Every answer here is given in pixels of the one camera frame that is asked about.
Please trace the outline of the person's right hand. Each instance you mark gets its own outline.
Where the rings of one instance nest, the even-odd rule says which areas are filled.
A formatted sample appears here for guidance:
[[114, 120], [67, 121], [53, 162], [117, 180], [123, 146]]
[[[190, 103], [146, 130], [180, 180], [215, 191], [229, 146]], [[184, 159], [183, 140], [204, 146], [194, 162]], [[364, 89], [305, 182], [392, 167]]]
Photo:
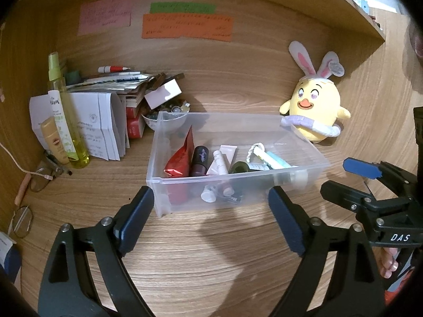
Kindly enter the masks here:
[[399, 264], [396, 260], [397, 248], [382, 248], [379, 256], [379, 272], [383, 278], [390, 278]]

